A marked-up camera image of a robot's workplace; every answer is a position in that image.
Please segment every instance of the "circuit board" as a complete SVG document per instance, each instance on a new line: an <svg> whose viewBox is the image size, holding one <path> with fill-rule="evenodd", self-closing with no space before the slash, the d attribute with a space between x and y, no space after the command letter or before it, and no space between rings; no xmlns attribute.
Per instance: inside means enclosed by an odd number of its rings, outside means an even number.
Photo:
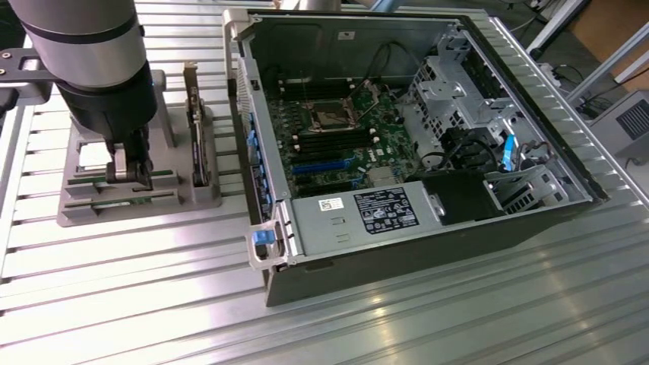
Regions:
<svg viewBox="0 0 649 365"><path fill-rule="evenodd" d="M339 132L340 135L344 135L347 132L367 131L368 146L339 148L341 146L336 146L336 142L333 142L331 147L322 147L318 154L310 154L308 151L299 149L300 141L298 138L302 140L304 138L333 137L336 132L314 131L314 120L318 118L315 112L318 108L314 105L326 105L331 109L331 105L341 104L341 99L270 100L271 118L284 172L291 194L296 198L383 186L377 177L383 178L384 185L388 185L387 182L391 185L403 183L419 168L413 143L391 95L388 91L381 91L377 99L375 96L367 88L353 93L353 110L357 113L353 131L349 130L352 129L349 127L347 131ZM343 118L332 113L327 120L331 119L333 120L332 123L336 123L336 120ZM327 154L336 154L333 162L331 162L332 158L323 158L323 160L308 158L308 162L296 162L306 157L319 157ZM336 164L340 168L315 172L303 171L303 167L320 168L328 163Z"/></svg>

